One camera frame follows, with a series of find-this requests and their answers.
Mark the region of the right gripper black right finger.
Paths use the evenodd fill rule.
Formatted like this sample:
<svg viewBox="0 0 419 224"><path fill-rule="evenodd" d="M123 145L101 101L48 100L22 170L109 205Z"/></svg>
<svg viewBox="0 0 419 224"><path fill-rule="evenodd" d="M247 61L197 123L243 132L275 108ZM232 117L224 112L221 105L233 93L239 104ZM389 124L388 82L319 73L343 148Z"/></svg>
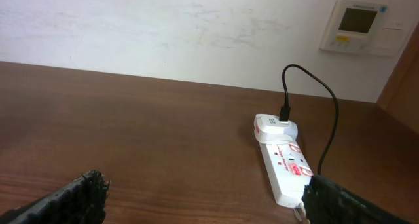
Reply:
<svg viewBox="0 0 419 224"><path fill-rule="evenodd" d="M409 224L319 175L304 187L302 202L313 224Z"/></svg>

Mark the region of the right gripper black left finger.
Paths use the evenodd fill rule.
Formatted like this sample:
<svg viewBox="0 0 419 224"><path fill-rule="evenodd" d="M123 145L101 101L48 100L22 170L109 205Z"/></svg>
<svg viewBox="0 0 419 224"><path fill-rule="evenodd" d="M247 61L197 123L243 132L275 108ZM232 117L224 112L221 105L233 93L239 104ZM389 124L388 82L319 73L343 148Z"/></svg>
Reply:
<svg viewBox="0 0 419 224"><path fill-rule="evenodd" d="M1 214L4 224L102 224L110 182L91 170L26 206Z"/></svg>

